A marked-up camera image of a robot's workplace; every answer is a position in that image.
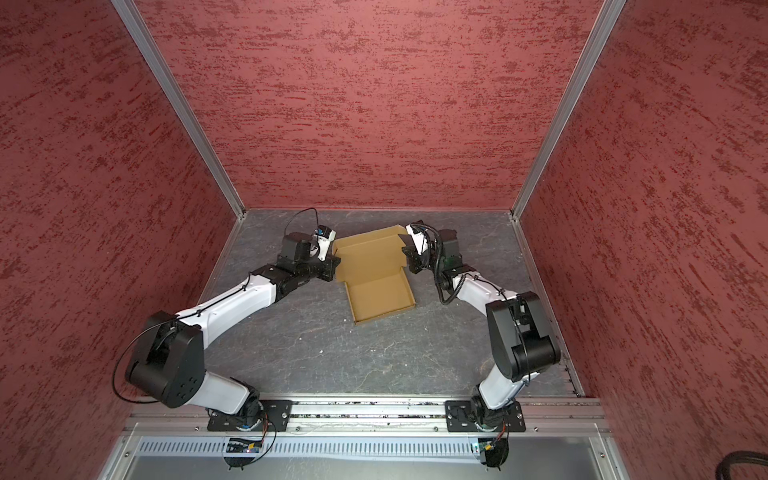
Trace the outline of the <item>brown cardboard box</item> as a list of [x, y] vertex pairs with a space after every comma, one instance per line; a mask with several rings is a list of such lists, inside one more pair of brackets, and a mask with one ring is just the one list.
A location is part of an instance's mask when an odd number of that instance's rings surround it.
[[353, 320], [363, 323], [409, 310], [416, 305], [405, 268], [401, 239], [406, 229], [395, 225], [341, 238], [333, 253], [341, 259], [335, 278], [345, 285]]

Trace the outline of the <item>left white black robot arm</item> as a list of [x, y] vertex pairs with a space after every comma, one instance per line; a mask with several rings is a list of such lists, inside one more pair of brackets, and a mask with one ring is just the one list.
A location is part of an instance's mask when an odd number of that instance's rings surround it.
[[228, 417], [238, 429], [253, 429], [263, 418], [259, 392], [209, 371], [205, 351], [238, 323], [310, 280], [332, 281], [340, 264], [333, 255], [295, 262], [281, 258], [202, 304], [175, 314], [153, 314], [125, 350], [131, 355], [125, 381], [168, 408], [199, 406]]

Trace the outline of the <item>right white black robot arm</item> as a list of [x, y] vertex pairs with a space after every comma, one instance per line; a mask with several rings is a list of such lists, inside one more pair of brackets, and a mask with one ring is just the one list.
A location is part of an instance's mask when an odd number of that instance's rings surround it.
[[412, 223], [401, 239], [409, 271], [429, 271], [443, 305], [460, 300], [485, 316], [494, 366], [477, 385], [467, 418], [482, 430], [500, 429], [516, 415], [523, 388], [561, 358], [540, 298], [504, 289], [466, 264], [454, 230]]

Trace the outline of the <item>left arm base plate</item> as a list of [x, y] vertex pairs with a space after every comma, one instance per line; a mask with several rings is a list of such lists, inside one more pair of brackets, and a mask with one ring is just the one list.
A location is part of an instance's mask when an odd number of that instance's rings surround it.
[[209, 432], [284, 432], [294, 403], [291, 400], [249, 400], [235, 414], [207, 409]]

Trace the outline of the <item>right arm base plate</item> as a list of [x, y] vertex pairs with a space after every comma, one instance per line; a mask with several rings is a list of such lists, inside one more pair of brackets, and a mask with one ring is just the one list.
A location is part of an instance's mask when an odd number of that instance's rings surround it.
[[479, 396], [470, 400], [449, 400], [444, 403], [447, 429], [451, 433], [521, 433], [526, 424], [519, 402], [513, 400], [499, 409], [490, 409]]

